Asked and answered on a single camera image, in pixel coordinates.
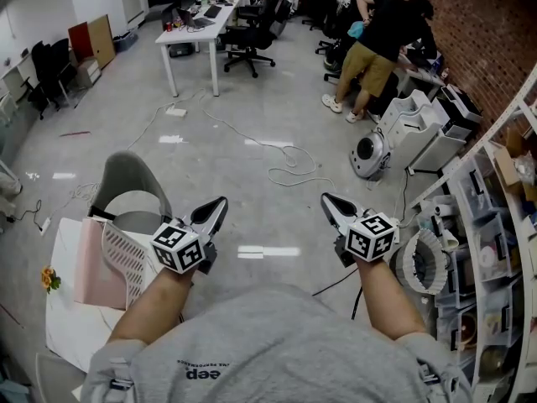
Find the gray chair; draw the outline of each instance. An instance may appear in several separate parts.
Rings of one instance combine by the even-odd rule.
[[[43,403],[78,403],[72,395],[84,383],[86,374],[51,354],[35,354],[35,376]]]
[[[113,199],[130,191],[145,191],[157,197],[160,215],[133,211],[115,216],[105,212]],[[121,151],[110,155],[104,166],[99,190],[88,212],[88,217],[93,216],[109,219],[124,231],[154,234],[162,223],[172,220],[172,211],[168,198],[150,168],[135,153]]]

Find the gray floor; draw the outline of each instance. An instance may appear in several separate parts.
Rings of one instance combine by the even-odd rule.
[[[13,163],[24,186],[16,199],[19,214],[41,199],[38,222],[42,223],[65,204],[76,186],[98,182],[107,156],[125,149],[142,133],[155,109],[173,101],[160,50],[154,44],[159,29],[158,22],[145,24],[138,32],[139,41],[106,67],[77,109],[49,113],[44,121],[36,122]],[[374,191],[354,175],[347,154],[373,124],[364,121],[351,125],[322,106],[321,95],[335,90],[323,81],[322,57],[314,53],[318,40],[323,38],[320,31],[310,32],[299,19],[292,20],[281,38],[262,53],[275,58],[276,67],[258,64],[258,79],[253,79],[242,64],[224,73],[226,55],[219,55],[218,98],[211,94],[208,49],[202,45],[200,54],[172,61],[178,91],[181,97],[190,97],[206,88],[202,105],[208,112],[257,139],[307,149],[317,164],[314,175],[331,178],[338,192],[391,216],[402,172],[390,171]],[[219,257],[207,278],[196,279],[185,315],[194,315],[217,301],[222,289],[287,282],[312,293],[348,273],[334,254],[336,233],[319,203],[321,193],[331,190],[330,183],[313,181],[292,188],[273,184],[267,170],[285,167],[281,152],[245,144],[245,139],[231,129],[210,120],[200,110],[197,98],[181,106],[188,110],[185,119],[159,113],[132,150],[155,173],[176,215],[214,196],[227,196],[230,201],[227,219],[215,240]],[[344,113],[349,109],[347,104]],[[83,130],[91,134],[59,137]],[[183,142],[160,143],[161,136],[179,136]],[[298,161],[295,170],[311,169],[313,164],[305,154],[291,154]],[[53,179],[54,173],[75,176]],[[304,178],[277,171],[272,175],[287,183]],[[411,177],[407,199],[413,199],[434,179],[432,175]],[[156,210],[153,199],[132,194],[117,199],[111,212],[140,205]],[[399,218],[402,205],[401,198]],[[44,237],[29,216],[0,236],[0,302],[21,324],[2,311],[0,337],[32,381],[34,355],[45,350],[45,292],[40,287],[39,272],[50,261],[60,218],[81,220],[86,212],[85,201],[72,201],[53,216]],[[238,258],[241,245],[294,247],[300,254]],[[358,288],[359,279],[354,275],[319,298],[343,317],[349,317]],[[360,312],[362,317],[367,316],[363,303]]]

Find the brick wall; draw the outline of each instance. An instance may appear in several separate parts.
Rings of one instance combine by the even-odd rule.
[[[450,68],[449,82],[482,108],[484,132],[537,63],[537,0],[430,1],[431,27]]]

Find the khaki shorts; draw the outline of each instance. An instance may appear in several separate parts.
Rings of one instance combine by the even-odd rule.
[[[356,42],[347,52],[343,62],[341,80],[351,82],[356,76],[365,71],[360,85],[372,96],[382,94],[390,73],[394,70],[395,63],[379,54],[375,54],[363,44]]]

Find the person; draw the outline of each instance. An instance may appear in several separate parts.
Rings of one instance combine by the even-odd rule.
[[[368,16],[368,5],[375,6],[373,18]],[[351,80],[364,71],[354,108],[346,116],[349,123],[363,118],[363,110],[371,96],[378,97],[394,70],[399,52],[421,39],[423,56],[436,57],[436,44],[425,21],[432,19],[434,9],[429,0],[357,0],[363,18],[364,30],[347,52],[335,96],[325,94],[322,102],[335,113],[341,113],[342,101]]]
[[[163,269],[95,353],[83,403],[471,401],[389,266],[356,259],[371,327],[262,285],[177,325],[193,271]]]

